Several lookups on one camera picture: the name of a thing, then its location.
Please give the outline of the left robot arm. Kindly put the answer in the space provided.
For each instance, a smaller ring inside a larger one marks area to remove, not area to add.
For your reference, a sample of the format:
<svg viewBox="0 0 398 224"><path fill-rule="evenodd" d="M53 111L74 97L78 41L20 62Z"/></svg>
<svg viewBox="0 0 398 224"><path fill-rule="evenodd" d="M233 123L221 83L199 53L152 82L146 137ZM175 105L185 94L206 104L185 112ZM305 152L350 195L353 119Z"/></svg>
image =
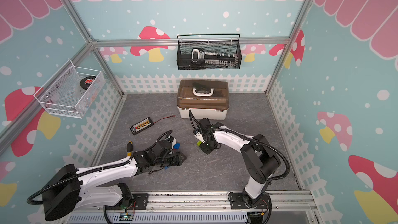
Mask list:
<svg viewBox="0 0 398 224"><path fill-rule="evenodd" d="M103 165L76 168L73 164L62 167L39 191L27 198L29 205L42 205L45 220L61 219L76 209L136 210L140 201L125 183L108 183L141 174L153 174L165 167L181 166L186 156L174 150L176 139L169 132L160 136L153 145L135 151L132 142L126 146L127 156Z"/></svg>

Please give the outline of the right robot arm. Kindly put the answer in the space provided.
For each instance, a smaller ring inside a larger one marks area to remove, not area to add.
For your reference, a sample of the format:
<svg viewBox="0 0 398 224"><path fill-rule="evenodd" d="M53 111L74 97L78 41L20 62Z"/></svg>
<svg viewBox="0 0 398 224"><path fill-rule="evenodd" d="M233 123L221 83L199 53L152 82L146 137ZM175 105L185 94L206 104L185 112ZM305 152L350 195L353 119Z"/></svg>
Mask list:
<svg viewBox="0 0 398 224"><path fill-rule="evenodd" d="M221 123L212 124L207 118L198 121L192 115L190 123L199 140L198 146L205 154L208 155L225 145L242 155L250 178L238 202L251 209L261 204L270 208L271 201L265 199L265 190L273 181L289 175L290 163L286 156L271 146L261 134L244 135Z"/></svg>

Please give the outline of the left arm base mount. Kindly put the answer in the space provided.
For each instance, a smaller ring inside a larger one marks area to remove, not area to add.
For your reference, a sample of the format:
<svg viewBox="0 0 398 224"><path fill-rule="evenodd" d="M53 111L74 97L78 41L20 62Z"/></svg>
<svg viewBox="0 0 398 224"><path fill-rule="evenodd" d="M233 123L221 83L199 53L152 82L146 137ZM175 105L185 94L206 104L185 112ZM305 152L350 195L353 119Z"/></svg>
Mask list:
<svg viewBox="0 0 398 224"><path fill-rule="evenodd" d="M146 210L148 204L149 194L130 194L123 196L117 203L106 206L107 210Z"/></svg>

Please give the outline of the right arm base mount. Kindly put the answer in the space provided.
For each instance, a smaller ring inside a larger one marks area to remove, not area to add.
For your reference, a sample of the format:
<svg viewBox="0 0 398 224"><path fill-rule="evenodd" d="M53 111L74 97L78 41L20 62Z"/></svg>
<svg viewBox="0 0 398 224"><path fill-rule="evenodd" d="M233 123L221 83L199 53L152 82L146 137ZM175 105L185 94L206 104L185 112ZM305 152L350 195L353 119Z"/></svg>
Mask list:
<svg viewBox="0 0 398 224"><path fill-rule="evenodd" d="M272 208L271 197L266 192L254 199L246 193L230 192L228 200L231 209L259 209L267 211Z"/></svg>

